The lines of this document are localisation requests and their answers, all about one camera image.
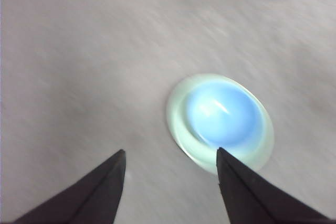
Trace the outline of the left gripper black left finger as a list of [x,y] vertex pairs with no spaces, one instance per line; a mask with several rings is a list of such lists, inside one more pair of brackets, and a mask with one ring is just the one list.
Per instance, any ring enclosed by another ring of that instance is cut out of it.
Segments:
[[13,223],[114,223],[123,192],[126,153],[102,164]]

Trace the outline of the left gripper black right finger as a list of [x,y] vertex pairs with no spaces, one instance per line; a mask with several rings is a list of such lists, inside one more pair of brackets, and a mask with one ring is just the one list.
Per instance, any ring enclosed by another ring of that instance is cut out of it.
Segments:
[[230,223],[335,223],[271,184],[221,147],[217,150],[216,166]]

